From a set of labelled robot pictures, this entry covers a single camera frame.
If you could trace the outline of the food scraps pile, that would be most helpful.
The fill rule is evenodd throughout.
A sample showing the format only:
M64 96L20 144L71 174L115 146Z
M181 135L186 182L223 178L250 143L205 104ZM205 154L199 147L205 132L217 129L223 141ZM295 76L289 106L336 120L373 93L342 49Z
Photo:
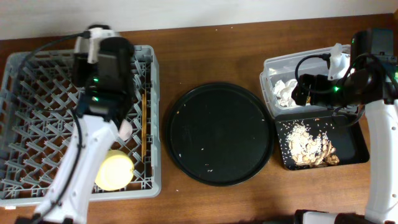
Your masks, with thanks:
M319 118L276 122L280 154L285 168L300 170L337 166L340 158L328 137L331 124L321 124Z

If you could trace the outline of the pink cup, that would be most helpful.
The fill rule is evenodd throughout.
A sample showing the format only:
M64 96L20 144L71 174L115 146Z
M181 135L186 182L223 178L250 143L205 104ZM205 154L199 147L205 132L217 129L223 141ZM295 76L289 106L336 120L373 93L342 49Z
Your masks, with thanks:
M126 119L124 119L119 128L119 137L123 141L127 141L131 137L132 131L132 125Z

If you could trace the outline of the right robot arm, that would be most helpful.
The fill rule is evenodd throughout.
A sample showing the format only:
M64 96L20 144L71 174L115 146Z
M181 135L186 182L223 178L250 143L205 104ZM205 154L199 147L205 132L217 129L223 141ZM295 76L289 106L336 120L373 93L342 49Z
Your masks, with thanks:
M360 105L370 133L371 183L365 214L297 210L295 223L397 223L397 56L394 33L372 28L355 33L350 63L341 78L300 75L292 98L304 106Z

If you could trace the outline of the white tissue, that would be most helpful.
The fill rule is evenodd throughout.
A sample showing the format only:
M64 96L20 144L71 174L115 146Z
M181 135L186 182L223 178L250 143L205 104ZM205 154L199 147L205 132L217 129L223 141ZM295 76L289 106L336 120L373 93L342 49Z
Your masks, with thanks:
M290 79L287 82L278 80L275 87L272 89L272 93L277 98L277 102L282 107L296 106L295 101L292 99L292 92L297 86L296 79Z

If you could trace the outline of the yellow bowl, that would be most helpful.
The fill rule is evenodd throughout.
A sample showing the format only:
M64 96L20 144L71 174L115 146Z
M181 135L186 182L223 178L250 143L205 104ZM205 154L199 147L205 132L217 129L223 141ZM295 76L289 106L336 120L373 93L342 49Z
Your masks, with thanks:
M108 151L97 173L95 184L105 191L115 191L127 186L134 177L134 164L126 153Z

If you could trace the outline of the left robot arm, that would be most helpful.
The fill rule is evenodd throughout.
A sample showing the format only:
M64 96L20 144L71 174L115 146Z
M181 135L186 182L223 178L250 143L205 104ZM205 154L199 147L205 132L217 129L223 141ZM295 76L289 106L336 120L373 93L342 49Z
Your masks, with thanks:
M133 55L123 37L99 42L95 70L71 111L73 132L55 179L34 214L17 217L16 223L86 223L96 175L134 102Z

